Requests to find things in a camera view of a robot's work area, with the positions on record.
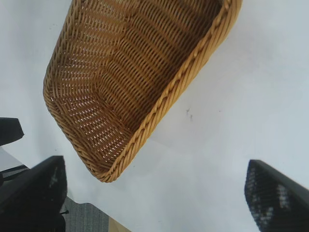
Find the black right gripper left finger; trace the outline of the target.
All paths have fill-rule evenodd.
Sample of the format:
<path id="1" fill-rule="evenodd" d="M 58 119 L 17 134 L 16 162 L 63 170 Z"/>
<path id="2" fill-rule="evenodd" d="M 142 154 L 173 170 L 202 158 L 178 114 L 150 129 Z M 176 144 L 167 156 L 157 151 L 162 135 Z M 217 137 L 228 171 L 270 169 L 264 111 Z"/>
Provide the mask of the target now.
<path id="1" fill-rule="evenodd" d="M 16 166 L 0 173 L 2 232 L 64 232 L 61 208 L 67 197 L 62 156 L 51 156 L 33 168 Z"/>

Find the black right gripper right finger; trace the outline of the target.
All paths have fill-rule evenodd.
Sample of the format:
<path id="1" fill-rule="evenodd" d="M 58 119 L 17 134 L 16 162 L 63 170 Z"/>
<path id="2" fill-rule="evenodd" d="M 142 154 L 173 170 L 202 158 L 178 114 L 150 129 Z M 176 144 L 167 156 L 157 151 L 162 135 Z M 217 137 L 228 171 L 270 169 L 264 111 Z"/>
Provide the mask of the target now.
<path id="1" fill-rule="evenodd" d="M 259 231 L 309 230 L 309 190 L 265 162 L 249 161 L 244 196 Z"/>

